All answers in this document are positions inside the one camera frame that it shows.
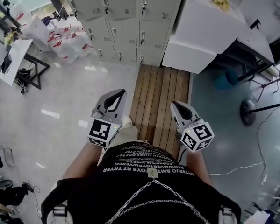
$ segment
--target wooden platform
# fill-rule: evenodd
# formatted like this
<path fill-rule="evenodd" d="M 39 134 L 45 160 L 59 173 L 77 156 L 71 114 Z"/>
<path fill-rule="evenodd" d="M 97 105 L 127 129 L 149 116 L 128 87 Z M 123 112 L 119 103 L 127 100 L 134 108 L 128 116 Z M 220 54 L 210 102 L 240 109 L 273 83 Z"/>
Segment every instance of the wooden platform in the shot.
<path fill-rule="evenodd" d="M 138 128 L 138 139 L 147 140 L 178 157 L 179 145 L 175 139 L 176 125 L 170 103 L 187 103 L 189 72 L 167 67 L 141 65 L 130 117 Z"/>

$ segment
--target silver chain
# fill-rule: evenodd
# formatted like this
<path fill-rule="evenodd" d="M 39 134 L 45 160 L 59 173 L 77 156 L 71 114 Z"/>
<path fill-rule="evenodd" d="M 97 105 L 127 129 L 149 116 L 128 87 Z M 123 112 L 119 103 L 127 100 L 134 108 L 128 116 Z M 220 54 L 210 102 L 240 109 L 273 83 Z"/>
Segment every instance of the silver chain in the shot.
<path fill-rule="evenodd" d="M 146 187 L 149 187 L 153 183 L 160 184 L 164 188 L 166 188 L 169 191 L 171 191 L 175 196 L 179 197 L 182 201 L 177 201 L 177 200 L 152 200 L 152 201 L 148 201 L 148 202 L 144 202 L 144 203 L 135 205 L 135 206 L 133 206 L 131 208 L 128 208 L 128 209 L 124 210 L 132 199 L 134 199 L 141 191 L 143 191 Z M 128 212 L 130 210 L 133 210 L 135 208 L 138 208 L 138 207 L 150 204 L 150 203 L 179 203 L 179 204 L 186 205 L 187 207 L 192 209 L 194 214 L 197 217 L 199 217 L 205 224 L 209 224 L 209 222 L 200 214 L 200 212 L 197 211 L 196 208 L 193 205 L 188 203 L 178 192 L 175 192 L 172 188 L 170 188 L 169 186 L 161 183 L 160 181 L 155 180 L 155 178 L 153 178 L 153 181 L 147 183 L 145 186 L 141 187 L 137 192 L 135 192 L 133 194 L 133 196 L 131 196 L 131 198 L 129 200 L 127 200 L 126 203 L 117 211 L 117 213 L 115 215 L 113 215 L 113 217 L 111 219 L 109 219 L 109 221 L 106 222 L 105 224 L 111 224 L 114 220 L 116 220 L 118 217 L 122 216 L 126 212 Z"/>

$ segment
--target metal tag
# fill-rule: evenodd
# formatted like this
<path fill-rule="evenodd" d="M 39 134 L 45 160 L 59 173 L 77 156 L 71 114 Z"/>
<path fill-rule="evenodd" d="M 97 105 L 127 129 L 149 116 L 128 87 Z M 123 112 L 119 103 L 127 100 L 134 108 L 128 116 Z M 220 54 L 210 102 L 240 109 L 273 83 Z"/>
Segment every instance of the metal tag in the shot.
<path fill-rule="evenodd" d="M 147 173 L 150 178 L 158 178 L 158 171 L 156 168 L 148 168 Z"/>

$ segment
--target metal locker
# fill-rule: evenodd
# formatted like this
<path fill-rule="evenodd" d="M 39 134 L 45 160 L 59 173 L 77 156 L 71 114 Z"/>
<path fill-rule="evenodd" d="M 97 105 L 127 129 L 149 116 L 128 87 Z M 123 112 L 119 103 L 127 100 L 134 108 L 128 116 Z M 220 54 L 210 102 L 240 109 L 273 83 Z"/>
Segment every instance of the metal locker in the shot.
<path fill-rule="evenodd" d="M 136 16 L 136 0 L 101 0 L 101 4 L 110 19 Z"/>
<path fill-rule="evenodd" d="M 137 0 L 136 7 L 141 19 L 170 22 L 175 4 L 176 0 Z"/>
<path fill-rule="evenodd" d="M 140 20 L 139 46 L 163 49 L 169 24 L 159 21 Z"/>
<path fill-rule="evenodd" d="M 136 19 L 109 20 L 116 45 L 136 46 Z"/>
<path fill-rule="evenodd" d="M 87 20 L 103 16 L 100 0 L 67 0 L 71 9 L 76 11 L 77 20 Z"/>
<path fill-rule="evenodd" d="M 138 60 L 140 64 L 160 66 L 162 61 L 161 50 L 140 48 L 138 51 Z"/>
<path fill-rule="evenodd" d="M 95 50 L 97 52 L 98 58 L 105 62 L 116 62 L 117 57 L 113 47 L 113 44 L 108 43 L 97 43 L 95 45 Z"/>
<path fill-rule="evenodd" d="M 93 45 L 97 43 L 112 43 L 108 31 L 107 22 L 104 17 L 98 17 L 89 21 L 80 21 Z"/>
<path fill-rule="evenodd" d="M 136 47 L 114 46 L 117 62 L 122 64 L 136 65 Z"/>

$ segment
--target blue bucket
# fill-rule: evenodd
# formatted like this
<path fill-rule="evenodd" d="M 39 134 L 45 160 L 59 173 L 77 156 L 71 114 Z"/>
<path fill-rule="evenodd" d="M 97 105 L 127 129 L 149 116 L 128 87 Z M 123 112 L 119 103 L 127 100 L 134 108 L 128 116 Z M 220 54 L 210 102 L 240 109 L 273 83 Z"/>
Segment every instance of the blue bucket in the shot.
<path fill-rule="evenodd" d="M 233 70 L 226 70 L 224 74 L 215 80 L 215 86 L 219 90 L 228 90 L 238 83 L 237 74 Z"/>

